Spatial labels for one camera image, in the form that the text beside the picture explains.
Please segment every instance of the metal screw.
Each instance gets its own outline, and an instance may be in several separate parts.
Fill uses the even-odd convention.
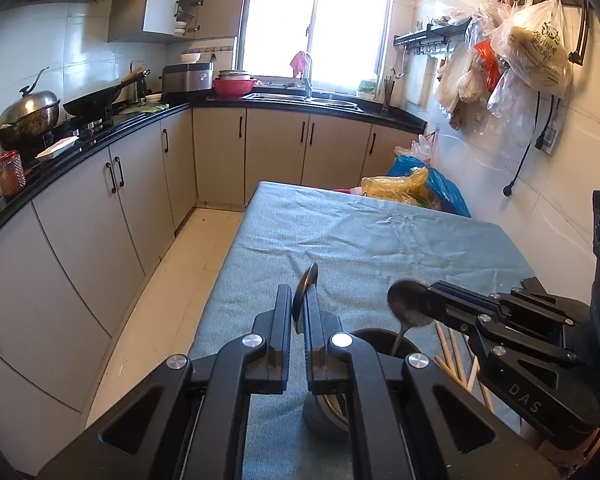
[[[407,357],[407,362],[414,368],[426,368],[429,366],[429,358],[424,354],[411,354]]]
[[[171,368],[171,370],[180,370],[186,364],[187,357],[182,354],[174,354],[167,357],[167,366]]]
[[[337,334],[333,334],[331,336],[331,342],[340,348],[344,348],[353,343],[353,338],[349,334],[338,332]]]
[[[247,334],[242,338],[242,344],[250,348],[255,348],[262,344],[262,337],[258,334]]]

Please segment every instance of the glass jar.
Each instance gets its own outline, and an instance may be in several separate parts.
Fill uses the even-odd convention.
[[[20,154],[12,150],[0,156],[0,192],[4,196],[16,195],[26,183]]]

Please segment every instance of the tile floor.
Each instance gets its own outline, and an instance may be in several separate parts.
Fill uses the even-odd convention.
[[[186,354],[242,213],[196,209],[136,304],[91,406],[87,426],[161,361]]]

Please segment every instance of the blue plastic bag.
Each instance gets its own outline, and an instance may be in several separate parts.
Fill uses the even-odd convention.
[[[447,180],[436,168],[431,167],[429,164],[425,164],[419,158],[398,155],[393,167],[386,176],[408,176],[411,174],[411,171],[413,171],[413,168],[427,168],[429,170],[427,183],[429,184],[430,189],[440,197],[442,211],[471,218],[471,213],[469,213],[469,209],[456,184]]]

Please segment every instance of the pot lid handle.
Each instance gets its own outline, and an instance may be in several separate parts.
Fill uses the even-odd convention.
[[[33,89],[36,87],[36,85],[38,84],[38,79],[40,79],[40,76],[42,75],[42,73],[48,69],[48,66],[46,68],[43,68],[40,72],[38,72],[38,77],[36,78],[36,80],[33,82],[33,85],[31,86],[25,86],[24,88],[21,88],[20,90],[18,90],[21,94],[22,94],[22,98],[24,99],[26,96],[28,96],[31,92],[33,92]]]

